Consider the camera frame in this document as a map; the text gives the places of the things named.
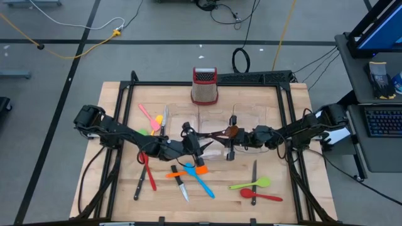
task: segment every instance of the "knife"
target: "knife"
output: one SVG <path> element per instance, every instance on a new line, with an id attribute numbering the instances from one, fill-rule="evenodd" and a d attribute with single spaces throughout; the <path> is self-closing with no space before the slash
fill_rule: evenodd
<path id="1" fill-rule="evenodd" d="M 177 173 L 177 168 L 176 168 L 175 165 L 170 166 L 170 168 L 171 168 L 172 172 Z M 180 189 L 181 189 L 181 191 L 183 193 L 184 198 L 186 199 L 186 201 L 189 202 L 190 200 L 188 200 L 188 194 L 187 194 L 186 187 L 184 186 L 184 183 L 180 179 L 180 176 L 175 176 L 175 179 L 176 179 L 177 184 L 178 184 L 178 186 L 180 187 Z"/>
<path id="2" fill-rule="evenodd" d="M 255 160 L 254 164 L 253 164 L 253 179 L 251 180 L 251 183 L 254 183 L 256 181 L 257 181 L 257 160 Z M 257 185 L 253 185 L 252 191 L 254 193 L 257 192 Z M 255 196 L 252 198 L 252 200 L 251 200 L 252 205 L 256 205 L 256 199 L 257 198 Z"/>
<path id="3" fill-rule="evenodd" d="M 164 136 L 165 135 L 165 126 L 166 126 L 166 122 L 168 121 L 168 114 L 169 114 L 169 109 L 168 106 L 165 105 L 165 110 L 163 111 L 163 120 L 162 120 L 162 126 L 161 126 L 161 133 L 160 136 Z"/>
<path id="4" fill-rule="evenodd" d="M 141 187 L 143 185 L 143 181 L 145 179 L 145 174 L 146 174 L 146 167 L 144 166 L 143 172 L 141 173 L 141 177 L 139 178 L 136 193 L 134 194 L 134 200 L 138 200 L 138 195 L 139 192 L 141 191 Z"/>

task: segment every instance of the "keyboard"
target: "keyboard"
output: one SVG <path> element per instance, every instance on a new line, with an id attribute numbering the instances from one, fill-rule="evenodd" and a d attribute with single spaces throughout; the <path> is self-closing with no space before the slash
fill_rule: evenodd
<path id="1" fill-rule="evenodd" d="M 369 137 L 402 137 L 402 106 L 364 106 Z"/>
<path id="2" fill-rule="evenodd" d="M 218 82 L 250 82 L 250 83 L 278 83 L 296 82 L 290 70 L 273 72 L 248 72 L 219 74 Z"/>

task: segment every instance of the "white cable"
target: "white cable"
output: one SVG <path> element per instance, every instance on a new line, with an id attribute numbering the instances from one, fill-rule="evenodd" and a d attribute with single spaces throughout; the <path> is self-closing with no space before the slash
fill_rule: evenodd
<path id="1" fill-rule="evenodd" d="M 104 28 L 105 26 L 107 26 L 109 23 L 113 22 L 114 20 L 121 19 L 121 20 L 123 21 L 123 24 L 120 25 L 120 27 L 116 28 L 117 30 L 121 30 L 121 29 L 124 27 L 124 24 L 125 24 L 125 22 L 126 22 L 123 18 L 117 17 L 117 18 L 111 19 L 109 22 L 107 22 L 104 26 L 101 26 L 100 28 L 89 28 L 89 27 L 84 26 L 84 25 L 75 25 L 75 24 L 60 23 L 60 22 L 54 20 L 53 18 L 51 18 L 51 17 L 50 17 L 49 15 L 47 15 L 45 12 L 43 12 L 42 9 L 40 9 L 32 0 L 30 0 L 30 2 L 32 3 L 32 5 L 34 5 L 34 7 L 35 7 L 36 9 L 38 9 L 41 13 L 43 13 L 47 18 L 49 18 L 50 20 L 52 20 L 52 21 L 55 22 L 56 24 L 60 24 L 60 25 L 64 25 L 64 26 L 73 26 L 73 27 L 80 27 L 80 28 L 88 28 L 88 29 L 90 29 L 90 30 L 100 30 L 100 29 Z"/>

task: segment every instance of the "pink spoon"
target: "pink spoon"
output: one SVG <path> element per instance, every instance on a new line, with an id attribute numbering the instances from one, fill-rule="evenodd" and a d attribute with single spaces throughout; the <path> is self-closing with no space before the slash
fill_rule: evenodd
<path id="1" fill-rule="evenodd" d="M 151 116 L 149 116 L 148 112 L 145 110 L 145 108 L 142 104 L 138 104 L 138 107 L 141 109 L 141 111 L 144 113 L 144 115 L 149 119 L 152 129 L 154 131 L 158 131 L 161 128 L 159 123 L 156 122 L 154 119 L 152 119 Z"/>

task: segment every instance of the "wooden table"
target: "wooden table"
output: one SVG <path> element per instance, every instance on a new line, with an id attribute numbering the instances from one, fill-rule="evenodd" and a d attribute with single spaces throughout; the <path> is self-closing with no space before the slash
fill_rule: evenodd
<path id="1" fill-rule="evenodd" d="M 103 107 L 106 110 L 106 114 L 110 116 L 114 112 L 118 88 L 119 82 L 105 82 L 100 93 L 98 105 Z M 136 85 L 128 126 L 135 130 L 144 128 L 150 131 L 149 121 L 139 110 L 138 104 L 144 104 L 149 114 L 152 117 L 156 117 L 156 115 L 163 113 L 165 104 L 191 104 L 190 89 L 191 87 L 187 86 L 153 87 Z M 302 83 L 293 83 L 291 84 L 291 93 L 296 117 L 299 119 L 303 114 L 304 108 L 311 109 L 307 86 Z M 290 116 L 284 92 L 283 98 L 287 122 L 289 123 Z M 271 87 L 219 87 L 218 103 L 199 107 L 199 112 L 201 114 L 205 110 L 220 109 L 222 110 L 222 115 L 231 114 L 234 105 L 250 103 L 265 108 L 264 120 L 266 125 L 275 129 L 281 127 L 276 89 Z M 124 107 L 121 109 L 120 122 L 122 121 L 123 111 Z M 184 117 L 182 120 L 185 119 L 192 120 L 191 116 Z M 178 133 L 180 131 L 176 130 L 171 129 L 170 134 L 168 133 L 172 139 L 179 139 Z M 89 141 L 82 171 L 100 148 L 98 139 Z M 320 145 L 317 142 L 312 142 L 310 148 L 321 152 Z M 284 145 L 280 146 L 280 151 L 283 153 Z M 112 214 L 112 220 L 114 221 L 157 222 L 159 217 L 165 217 L 166 222 L 247 223 L 250 222 L 250 218 L 256 218 L 258 223 L 296 223 L 289 169 L 285 161 L 277 157 L 276 150 L 258 154 L 237 152 L 234 161 L 206 161 L 210 173 L 202 175 L 201 178 L 215 193 L 215 199 L 211 199 L 194 178 L 181 176 L 187 187 L 190 202 L 184 200 L 176 181 L 165 177 L 167 173 L 171 173 L 170 166 L 172 164 L 177 165 L 179 171 L 182 170 L 182 167 L 176 161 L 162 162 L 157 159 L 150 159 L 149 165 L 158 190 L 152 190 L 148 176 L 146 176 L 139 200 L 134 201 L 134 191 L 143 169 L 143 165 L 136 161 L 137 152 L 138 148 L 135 145 L 125 142 Z M 85 176 L 82 208 L 85 207 L 99 188 L 105 153 L 104 151 L 92 163 Z M 304 157 L 311 192 L 328 214 L 336 219 L 334 201 L 323 158 L 308 151 L 304 152 Z M 255 159 L 258 160 L 258 177 L 267 176 L 271 179 L 271 186 L 267 188 L 257 187 L 257 192 L 280 196 L 284 199 L 283 202 L 258 198 L 257 204 L 252 206 L 251 200 L 242 198 L 238 190 L 227 189 L 229 185 L 251 182 Z M 182 157 L 180 161 L 184 163 L 191 161 L 191 157 Z M 299 192 L 303 218 L 308 219 L 305 199 L 301 190 Z M 77 194 L 78 187 L 70 214 L 72 217 L 78 214 Z M 101 216 L 105 215 L 108 196 L 109 192 L 107 191 L 104 196 Z"/>

